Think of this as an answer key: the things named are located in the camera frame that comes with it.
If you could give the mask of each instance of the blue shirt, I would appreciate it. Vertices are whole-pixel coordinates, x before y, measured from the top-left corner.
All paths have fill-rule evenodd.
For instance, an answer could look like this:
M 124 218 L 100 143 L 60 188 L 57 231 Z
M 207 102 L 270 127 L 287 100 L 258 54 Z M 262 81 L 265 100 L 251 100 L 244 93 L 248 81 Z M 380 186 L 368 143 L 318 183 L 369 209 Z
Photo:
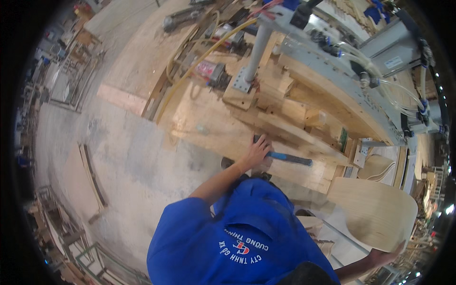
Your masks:
M 165 208 L 147 254 L 154 285 L 276 284 L 304 261 L 339 283 L 293 204 L 268 182 L 247 179 L 214 209 L 212 217 L 200 198 Z

